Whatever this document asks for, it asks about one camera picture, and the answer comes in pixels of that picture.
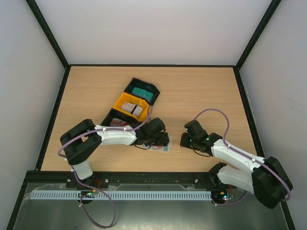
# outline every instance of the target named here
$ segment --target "white wall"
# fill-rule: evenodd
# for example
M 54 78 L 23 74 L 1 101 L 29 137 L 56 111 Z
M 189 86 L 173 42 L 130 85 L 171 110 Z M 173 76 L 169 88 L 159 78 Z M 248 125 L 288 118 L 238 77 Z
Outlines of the white wall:
M 69 63 L 235 65 L 271 0 L 36 0 Z
M 33 170 L 64 68 L 24 0 L 0 4 L 0 229 Z
M 298 230 L 307 223 L 306 8 L 283 0 L 241 69 L 265 154 L 294 185 L 288 205 Z

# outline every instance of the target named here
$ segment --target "yellow box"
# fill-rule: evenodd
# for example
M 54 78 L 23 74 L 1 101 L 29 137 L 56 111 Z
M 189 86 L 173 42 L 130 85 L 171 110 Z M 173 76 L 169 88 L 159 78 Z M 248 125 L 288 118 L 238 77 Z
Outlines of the yellow box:
M 132 114 L 130 114 L 130 113 L 121 109 L 122 105 L 125 102 L 136 104 L 137 106 L 139 106 L 143 109 L 142 112 L 140 113 L 139 117 L 132 115 Z M 116 101 L 116 103 L 113 106 L 113 109 L 116 109 L 116 110 L 118 110 L 122 113 L 129 115 L 129 116 L 132 116 L 135 119 L 137 119 L 138 121 L 144 121 L 146 119 L 148 108 L 149 108 L 149 104 L 144 99 L 138 98 L 136 96 L 133 96 L 133 95 L 125 93 L 125 92 L 123 92 L 121 94 L 121 96 L 119 97 L 119 99 Z

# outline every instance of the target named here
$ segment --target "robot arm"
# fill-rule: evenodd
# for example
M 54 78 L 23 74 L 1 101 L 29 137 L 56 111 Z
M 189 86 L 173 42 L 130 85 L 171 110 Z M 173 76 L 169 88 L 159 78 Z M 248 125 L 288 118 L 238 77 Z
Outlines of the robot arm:
M 99 129 L 87 137 L 85 141 L 81 138 L 68 145 L 65 149 L 66 159 L 78 177 L 84 180 L 93 174 L 88 157 L 98 146 L 103 145 L 154 145 L 167 146 L 169 143 L 168 134 L 165 132 L 165 125 L 159 118 L 146 123 L 135 131 L 131 130 L 139 124 L 130 124 L 124 127 L 106 127 L 95 125 L 91 119 L 86 119 L 74 128 L 63 134 L 60 138 L 62 145 L 76 136 L 90 130 Z
M 231 184 L 251 192 L 266 207 L 274 208 L 287 195 L 285 187 L 263 166 L 255 160 L 265 164 L 273 170 L 288 186 L 293 186 L 277 159 L 269 157 L 265 159 L 250 154 L 231 145 L 232 148 L 248 155 L 251 160 L 231 150 L 226 146 L 220 135 L 216 133 L 207 134 L 198 121 L 193 120 L 185 125 L 187 133 L 183 133 L 180 145 L 185 148 L 199 150 L 210 156 L 218 157 L 232 164 L 234 169 L 224 163 L 219 163 L 211 170 L 214 180 L 223 184 Z

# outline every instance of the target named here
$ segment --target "purple cable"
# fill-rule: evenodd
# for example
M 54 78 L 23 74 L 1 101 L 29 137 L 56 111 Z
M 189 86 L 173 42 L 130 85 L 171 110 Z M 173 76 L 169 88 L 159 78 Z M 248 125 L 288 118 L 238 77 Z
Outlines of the purple cable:
M 153 111 L 153 107 L 152 106 L 149 106 L 150 111 L 148 112 L 147 110 L 147 117 L 145 118 L 145 120 L 139 124 L 138 126 L 136 126 L 135 128 L 132 128 L 132 129 L 126 129 L 127 132 L 133 132 L 135 130 L 137 130 L 138 128 L 142 127 L 147 121 L 148 119 L 150 118 L 150 115 L 152 114 L 152 111 Z M 73 143 L 74 141 L 84 137 L 84 136 L 87 136 L 89 134 L 92 134 L 92 133 L 97 133 L 97 132 L 104 132 L 104 131 L 112 131 L 112 130 L 123 130 L 123 128 L 106 128 L 105 130 L 103 130 L 102 128 L 101 129 L 95 129 L 95 130 L 91 130 L 91 131 L 87 131 L 85 133 L 82 133 L 78 136 L 76 136 L 75 138 L 71 139 L 70 141 L 68 141 L 67 143 L 65 143 L 59 150 L 58 150 L 58 155 L 60 157 L 64 157 L 66 158 L 65 155 L 61 154 L 61 152 L 63 151 L 63 149 L 65 149 L 67 146 L 69 146 L 71 143 Z
M 247 194 L 248 194 L 248 192 L 245 191 L 244 195 L 243 195 L 240 199 L 238 199 L 237 201 L 235 201 L 235 202 L 233 202 L 233 203 L 229 203 L 229 204 L 217 204 L 217 203 L 215 203 L 214 200 L 212 200 L 212 203 L 214 203 L 214 205 L 216 205 L 216 206 L 230 206 L 230 205 L 236 205 L 236 204 L 240 203 L 242 200 L 244 200 L 245 197 L 247 196 Z
M 102 191 L 102 190 L 100 190 L 100 189 L 98 189 L 98 188 L 95 188 L 95 187 L 92 187 L 92 186 L 90 186 L 90 185 L 87 185 L 87 184 L 82 183 L 82 182 L 79 180 L 76 171 L 73 171 L 73 174 L 75 175 L 76 181 L 77 181 L 79 184 L 81 184 L 81 185 L 84 186 L 84 187 L 91 188 L 91 189 L 95 189 L 95 190 L 99 191 L 100 193 L 104 194 L 104 195 L 111 201 L 112 206 L 113 206 L 113 210 L 114 210 L 113 220 L 112 220 L 112 222 L 111 222 L 108 226 L 104 226 L 104 225 L 100 225 L 100 224 L 98 224 L 96 221 L 94 221 L 93 218 L 91 218 L 90 214 L 88 214 L 88 212 L 86 211 L 84 205 L 82 204 L 82 199 L 85 197 L 85 195 L 81 196 L 81 198 L 80 198 L 80 205 L 81 205 L 80 207 L 85 211 L 87 218 L 90 220 L 90 222 L 91 222 L 92 224 L 94 224 L 96 227 L 99 227 L 99 228 L 101 228 L 101 229 L 108 229 L 108 228 L 111 228 L 111 227 L 114 225 L 114 222 L 115 222 L 115 220 L 116 220 L 116 215 L 117 215 L 116 206 L 115 206 L 114 200 L 112 200 L 112 198 L 111 198 L 106 192 L 104 192 L 104 191 Z
M 151 114 L 152 114 L 152 111 L 153 111 L 153 107 L 152 107 L 152 106 L 149 106 L 149 108 L 148 108 L 148 110 L 147 110 L 147 117 L 145 118 L 145 120 L 144 120 L 142 123 L 140 123 L 138 126 L 136 126 L 135 128 L 126 129 L 126 131 L 127 131 L 127 132 L 133 132 L 133 131 L 139 129 L 140 127 L 142 127 L 142 126 L 149 120 L 149 118 L 150 118 L 150 116 L 151 116 Z M 62 152 L 67 146 L 69 146 L 71 143 L 73 143 L 74 141 L 76 141 L 76 140 L 78 140 L 78 139 L 80 139 L 80 138 L 82 138 L 82 137 L 85 137 L 85 136 L 87 136 L 87 135 L 89 135 L 89 134 L 92 134 L 92 133 L 104 132 L 104 131 L 112 131 L 112 130 L 123 130 L 123 128 L 106 128 L 105 130 L 103 130 L 103 129 L 101 128 L 101 129 L 95 129 L 95 130 L 91 130 L 91 131 L 82 133 L 82 134 L 76 136 L 75 138 L 71 139 L 71 140 L 68 141 L 67 143 L 65 143 L 65 144 L 58 150 L 58 155 L 59 155 L 60 157 L 64 157 L 64 158 L 66 159 L 66 156 L 63 155 L 63 154 L 61 154 L 61 152 Z M 92 186 L 89 186 L 89 185 L 87 185 L 87 184 L 82 183 L 82 182 L 79 180 L 78 175 L 77 175 L 77 173 L 76 173 L 75 170 L 73 171 L 73 174 L 75 175 L 76 181 L 77 181 L 80 185 L 85 186 L 85 187 L 87 187 L 87 188 L 91 188 L 91 189 L 95 189 L 95 190 L 99 191 L 100 193 L 104 194 L 104 195 L 111 201 L 112 206 L 113 206 L 113 208 L 114 208 L 114 217 L 113 217 L 113 220 L 112 220 L 111 224 L 109 224 L 108 226 L 104 226 L 104 225 L 98 224 L 96 221 L 94 221 L 94 220 L 91 218 L 91 216 L 90 216 L 90 215 L 88 214 L 88 212 L 86 211 L 85 207 L 82 205 L 82 199 L 83 199 L 84 196 L 82 196 L 82 197 L 80 198 L 81 207 L 82 207 L 83 210 L 85 211 L 86 216 L 87 216 L 88 219 L 91 221 L 91 223 L 93 223 L 95 226 L 97 226 L 97 227 L 99 227 L 99 228 L 101 228 L 101 229 L 108 229 L 108 228 L 111 228 L 111 227 L 113 226 L 114 222 L 115 222 L 116 215 L 117 215 L 116 206 L 115 206 L 114 200 L 112 200 L 112 198 L 111 198 L 106 192 L 104 192 L 104 191 L 102 191 L 102 190 L 100 190 L 100 189 L 98 189 L 98 188 L 95 188 L 95 187 L 92 187 Z
M 225 114 L 224 112 L 222 112 L 222 111 L 219 110 L 219 109 L 212 109 L 212 108 L 210 108 L 210 109 L 205 109 L 205 110 L 201 111 L 201 112 L 194 118 L 194 120 L 196 120 L 201 114 L 203 114 L 203 113 L 206 112 L 206 111 L 217 111 L 217 112 L 221 113 L 221 114 L 226 118 L 226 121 L 227 121 L 227 128 L 226 128 L 226 131 L 225 131 L 224 136 L 223 136 L 223 142 L 224 142 L 224 144 L 225 144 L 226 146 L 228 146 L 229 149 L 231 149 L 232 151 L 234 151 L 234 152 L 240 154 L 241 156 L 243 156 L 243 157 L 245 157 L 245 158 L 247 158 L 247 159 L 249 159 L 249 160 L 252 160 L 252 159 L 253 159 L 252 157 L 250 157 L 250 156 L 248 156 L 248 155 L 242 153 L 241 151 L 239 151 L 239 150 L 237 150 L 237 149 L 235 149 L 235 148 L 233 148 L 233 147 L 231 147 L 231 146 L 228 145 L 228 143 L 227 143 L 227 141 L 226 141 L 226 135 L 227 135 L 227 133 L 228 133 L 228 130 L 229 130 L 229 126 L 230 126 L 230 125 L 229 125 L 229 119 L 228 119 L 228 117 L 226 116 L 226 114 Z M 284 186 L 284 188 L 287 190 L 288 197 L 285 198 L 285 199 L 283 199 L 282 201 L 288 201 L 288 200 L 290 200 L 290 199 L 291 199 L 291 191 L 290 191 L 289 187 L 287 186 L 287 184 L 286 184 L 286 183 L 285 183 L 285 182 L 284 182 L 284 181 L 283 181 L 283 180 L 282 180 L 272 169 L 270 169 L 267 165 L 265 165 L 264 163 L 260 162 L 259 160 L 255 160 L 255 162 L 258 163 L 259 165 L 261 165 L 262 167 L 264 167 L 264 168 L 265 168 L 266 170 L 268 170 L 270 173 L 272 173 L 273 176 L 275 176 L 276 179 L 277 179 L 277 180 Z

